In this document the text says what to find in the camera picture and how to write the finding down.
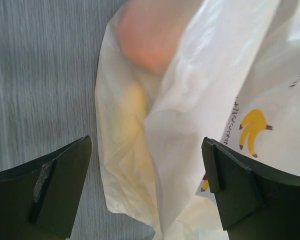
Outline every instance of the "banana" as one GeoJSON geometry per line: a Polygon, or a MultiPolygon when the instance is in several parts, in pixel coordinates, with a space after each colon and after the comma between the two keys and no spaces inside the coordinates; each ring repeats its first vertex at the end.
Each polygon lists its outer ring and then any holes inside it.
{"type": "Polygon", "coordinates": [[[147,117],[147,98],[143,87],[134,82],[125,90],[115,109],[115,138],[130,147],[138,133],[144,130],[147,117]]]}
{"type": "Polygon", "coordinates": [[[202,182],[201,192],[205,192],[209,188],[209,182],[208,182],[207,174],[204,175],[202,180],[203,180],[203,182],[202,182]]]}
{"type": "Polygon", "coordinates": [[[255,150],[257,135],[263,130],[273,130],[273,127],[267,125],[266,118],[262,111],[254,109],[243,118],[239,130],[243,128],[244,130],[239,140],[239,147],[241,150],[244,148],[246,138],[248,137],[248,150],[253,157],[257,158],[258,155],[255,150]]]}

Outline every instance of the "pink object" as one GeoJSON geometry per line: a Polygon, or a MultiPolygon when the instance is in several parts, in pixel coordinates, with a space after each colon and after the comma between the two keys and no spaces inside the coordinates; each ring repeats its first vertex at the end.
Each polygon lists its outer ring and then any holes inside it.
{"type": "Polygon", "coordinates": [[[163,74],[200,0],[130,0],[117,35],[122,52],[136,65],[163,74]]]}

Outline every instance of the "dark green bracket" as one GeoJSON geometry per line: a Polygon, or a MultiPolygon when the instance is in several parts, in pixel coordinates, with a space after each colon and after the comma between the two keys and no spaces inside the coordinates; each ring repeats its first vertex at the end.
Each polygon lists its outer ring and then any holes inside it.
{"type": "Polygon", "coordinates": [[[87,136],[0,172],[0,240],[70,238],[91,151],[87,136]]]}
{"type": "Polygon", "coordinates": [[[300,176],[208,138],[203,141],[202,155],[230,240],[300,240],[300,176]]]}

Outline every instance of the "banana illustration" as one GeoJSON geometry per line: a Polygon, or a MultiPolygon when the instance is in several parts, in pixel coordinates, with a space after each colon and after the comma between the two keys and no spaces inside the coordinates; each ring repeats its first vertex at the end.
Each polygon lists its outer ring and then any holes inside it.
{"type": "Polygon", "coordinates": [[[203,182],[202,182],[201,192],[205,192],[209,188],[209,182],[208,182],[207,174],[204,175],[202,180],[203,180],[203,182]]]}
{"type": "Polygon", "coordinates": [[[263,130],[273,130],[273,127],[267,125],[266,118],[262,111],[254,109],[242,120],[239,130],[243,128],[244,130],[240,137],[239,147],[241,150],[243,149],[246,138],[248,137],[248,150],[253,157],[257,158],[258,155],[254,146],[257,135],[263,130]]]}

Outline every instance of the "plastic bag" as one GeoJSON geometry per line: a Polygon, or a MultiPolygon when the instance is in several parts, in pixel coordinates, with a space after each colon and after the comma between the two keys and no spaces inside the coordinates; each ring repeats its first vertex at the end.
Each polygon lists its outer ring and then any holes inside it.
{"type": "Polygon", "coordinates": [[[121,14],[107,26],[95,88],[107,207],[157,239],[228,239],[200,191],[201,144],[213,138],[300,175],[300,0],[205,0],[164,76],[123,55],[121,14]]]}

